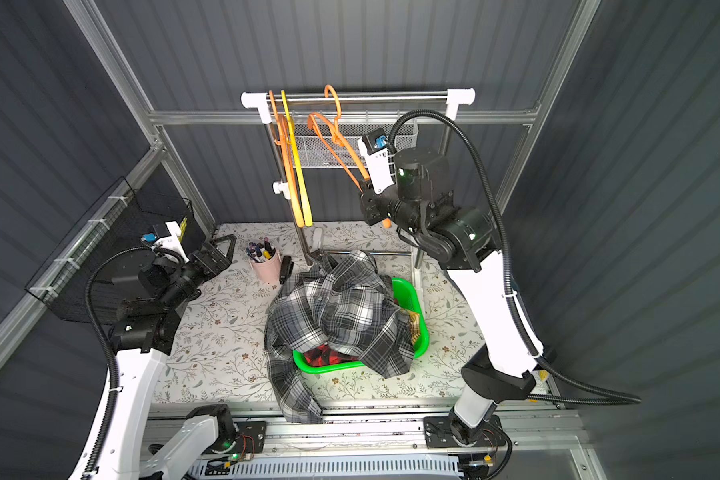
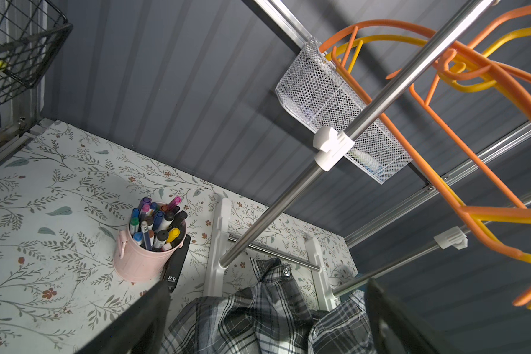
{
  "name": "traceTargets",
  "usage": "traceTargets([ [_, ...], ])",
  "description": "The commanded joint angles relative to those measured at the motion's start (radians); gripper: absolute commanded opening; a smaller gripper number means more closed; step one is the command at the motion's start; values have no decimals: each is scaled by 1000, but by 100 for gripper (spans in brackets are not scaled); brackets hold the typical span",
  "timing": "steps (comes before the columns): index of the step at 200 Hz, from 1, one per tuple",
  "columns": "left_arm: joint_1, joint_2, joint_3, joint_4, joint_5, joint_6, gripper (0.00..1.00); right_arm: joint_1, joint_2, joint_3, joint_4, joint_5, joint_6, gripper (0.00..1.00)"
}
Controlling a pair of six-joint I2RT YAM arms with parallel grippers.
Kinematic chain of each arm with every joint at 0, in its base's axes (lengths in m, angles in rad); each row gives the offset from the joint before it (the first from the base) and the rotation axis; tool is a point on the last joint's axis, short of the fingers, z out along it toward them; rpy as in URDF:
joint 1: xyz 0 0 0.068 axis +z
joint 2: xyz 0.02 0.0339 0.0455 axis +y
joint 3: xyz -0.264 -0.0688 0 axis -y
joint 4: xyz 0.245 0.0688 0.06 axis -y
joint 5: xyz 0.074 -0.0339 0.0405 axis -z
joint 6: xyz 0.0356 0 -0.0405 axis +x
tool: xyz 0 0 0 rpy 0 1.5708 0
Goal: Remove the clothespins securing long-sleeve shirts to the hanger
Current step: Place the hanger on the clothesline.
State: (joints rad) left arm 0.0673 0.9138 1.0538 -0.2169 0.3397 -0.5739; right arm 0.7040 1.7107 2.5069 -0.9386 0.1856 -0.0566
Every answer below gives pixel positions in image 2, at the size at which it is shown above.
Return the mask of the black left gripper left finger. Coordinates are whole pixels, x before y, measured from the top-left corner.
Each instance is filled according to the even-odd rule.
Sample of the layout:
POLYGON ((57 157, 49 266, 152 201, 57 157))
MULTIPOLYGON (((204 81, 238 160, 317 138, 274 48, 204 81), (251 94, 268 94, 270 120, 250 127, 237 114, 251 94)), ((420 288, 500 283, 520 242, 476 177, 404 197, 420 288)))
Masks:
POLYGON ((158 353, 170 303, 166 283, 156 283, 79 352, 158 353))

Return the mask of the yellow plastic hanger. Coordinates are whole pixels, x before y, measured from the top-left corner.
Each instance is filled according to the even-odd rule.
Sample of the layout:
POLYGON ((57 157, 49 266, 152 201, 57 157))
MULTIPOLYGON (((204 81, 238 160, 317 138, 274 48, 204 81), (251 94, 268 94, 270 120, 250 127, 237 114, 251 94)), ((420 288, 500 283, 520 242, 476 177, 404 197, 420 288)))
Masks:
MULTIPOLYGON (((350 26, 324 42, 320 51, 336 65, 337 72, 353 87, 359 96, 370 102, 370 96, 353 79, 351 69, 364 44, 373 41, 398 41, 422 47, 435 34, 432 29, 396 20, 374 20, 361 22, 350 26)), ((466 93, 484 91, 495 88, 503 94, 518 109, 522 110, 531 121, 531 95, 520 84, 521 81, 531 83, 531 74, 504 63, 489 59, 490 54, 498 50, 503 44, 515 38, 531 35, 531 27, 513 31, 492 44, 484 53, 474 51, 460 42, 452 44, 439 58, 432 61, 436 71, 436 80, 443 81, 458 91, 466 93)), ((429 88, 426 97, 421 97, 414 86, 409 87, 411 96, 420 104, 424 111, 442 128, 448 137, 454 141, 475 164, 489 178, 489 180, 512 203, 512 207, 479 207, 468 206, 436 173, 429 163, 401 134, 398 128, 385 114, 379 119, 386 125, 399 143, 406 149, 413 161, 423 170, 427 179, 432 183, 442 198, 455 214, 472 231, 478 240, 488 249, 501 255, 531 263, 531 254, 505 245, 486 226, 486 222, 500 222, 512 224, 531 224, 531 209, 527 208, 520 198, 474 153, 463 140, 449 127, 449 125, 431 108, 430 103, 435 94, 437 83, 429 88)))

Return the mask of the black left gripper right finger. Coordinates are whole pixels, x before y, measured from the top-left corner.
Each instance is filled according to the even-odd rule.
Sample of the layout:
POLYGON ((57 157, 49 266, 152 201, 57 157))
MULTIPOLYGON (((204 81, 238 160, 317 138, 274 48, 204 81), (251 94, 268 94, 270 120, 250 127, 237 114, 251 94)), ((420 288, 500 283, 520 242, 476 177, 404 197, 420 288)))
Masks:
POLYGON ((378 353, 459 353, 442 333, 434 330, 375 279, 365 292, 365 305, 378 353))

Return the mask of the grey plaid long-sleeve shirt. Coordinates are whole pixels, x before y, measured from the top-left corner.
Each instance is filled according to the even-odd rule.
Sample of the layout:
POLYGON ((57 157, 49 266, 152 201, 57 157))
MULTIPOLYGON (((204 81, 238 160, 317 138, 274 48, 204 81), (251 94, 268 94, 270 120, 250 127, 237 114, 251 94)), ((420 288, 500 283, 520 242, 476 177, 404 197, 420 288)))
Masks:
POLYGON ((187 304, 165 331, 160 352, 376 352, 364 292, 354 291, 332 311, 312 311, 289 265, 253 260, 252 269, 255 285, 187 304))

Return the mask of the brown orange hanger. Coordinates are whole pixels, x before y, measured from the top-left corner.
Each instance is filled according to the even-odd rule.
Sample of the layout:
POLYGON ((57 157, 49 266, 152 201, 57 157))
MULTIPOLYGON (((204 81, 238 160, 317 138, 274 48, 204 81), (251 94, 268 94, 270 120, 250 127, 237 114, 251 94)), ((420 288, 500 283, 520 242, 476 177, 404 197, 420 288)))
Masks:
MULTIPOLYGON (((326 40, 357 22, 393 19, 431 29, 441 27, 461 7, 460 1, 312 1, 315 20, 308 30, 326 40)), ((483 153, 512 134, 526 117, 495 89, 463 93, 439 83, 432 109, 475 153, 483 153)), ((418 105, 409 93, 387 110, 401 133, 446 180, 468 164, 468 157, 418 105)), ((490 163, 514 193, 531 191, 531 138, 490 163)), ((348 187, 335 214, 326 224, 344 236, 355 269, 341 279, 339 287, 423 247, 460 219, 444 200, 431 193, 408 168, 385 184, 367 178, 348 187)), ((493 233, 511 246, 531 252, 531 226, 491 224, 493 233)), ((511 308, 513 299, 531 284, 531 264, 507 258, 483 246, 473 235, 466 249, 435 250, 381 277, 405 302, 439 313, 456 306, 476 305, 500 310, 511 308)))

